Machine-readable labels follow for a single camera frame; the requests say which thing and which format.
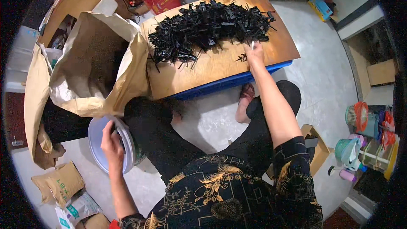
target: woman's right hand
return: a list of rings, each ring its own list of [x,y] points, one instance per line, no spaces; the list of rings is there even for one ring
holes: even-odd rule
[[[124,150],[120,144],[120,135],[114,131],[111,134],[113,121],[109,121],[103,129],[102,148],[109,164],[109,176],[123,175]]]
[[[250,70],[253,71],[258,68],[265,68],[264,64],[264,51],[259,41],[254,43],[254,49],[247,44],[244,45],[244,49],[247,55],[247,61],[250,66]]]

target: slipper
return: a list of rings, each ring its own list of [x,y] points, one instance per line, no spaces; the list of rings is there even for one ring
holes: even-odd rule
[[[239,102],[240,102],[240,99],[242,99],[242,98],[247,98],[247,100],[249,100],[249,103],[253,100],[254,87],[251,83],[246,83],[243,85],[242,91],[240,92]]]

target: black pants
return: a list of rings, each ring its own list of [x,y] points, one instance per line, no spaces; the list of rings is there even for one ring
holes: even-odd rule
[[[298,87],[287,80],[277,82],[277,87],[297,115],[301,104]],[[251,119],[247,129],[217,154],[243,159],[262,175],[273,162],[273,143],[260,97],[252,100],[246,114]],[[137,145],[162,175],[165,184],[189,162],[206,155],[172,128],[171,110],[162,103],[134,98],[125,107],[124,120]]]

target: concrete floor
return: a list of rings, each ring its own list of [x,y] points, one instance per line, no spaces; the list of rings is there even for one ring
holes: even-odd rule
[[[348,105],[357,102],[353,74],[340,38],[330,23],[321,22],[307,3],[272,1],[272,4],[301,55],[291,66],[272,76],[276,81],[289,80],[300,88],[302,103],[297,115],[298,124],[300,127],[303,124],[315,126],[325,143],[334,148],[339,139],[349,135],[344,114]],[[228,140],[236,140],[247,127],[234,119],[239,93],[240,87],[236,87],[186,102],[183,121],[175,126],[176,131],[206,153],[223,150]],[[115,219],[108,176],[92,161],[86,149],[87,139],[63,145],[67,152],[58,164],[72,160],[86,182],[88,193],[110,221]],[[41,194],[30,180],[45,171],[33,165],[28,150],[20,150],[12,156],[29,199],[44,222],[55,228],[58,220],[54,208],[40,204]],[[339,174],[327,175],[331,165],[338,165],[333,154],[314,176],[314,190],[323,207],[324,218],[338,208],[351,188],[351,182],[342,180]],[[125,174],[125,179],[143,216],[165,194],[165,185],[148,159]]]

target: black floral blouse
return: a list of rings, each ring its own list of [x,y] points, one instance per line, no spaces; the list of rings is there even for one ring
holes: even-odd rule
[[[232,156],[207,155],[170,180],[166,195],[145,219],[119,221],[140,228],[322,228],[303,137],[278,146],[274,185],[255,175],[249,163]]]

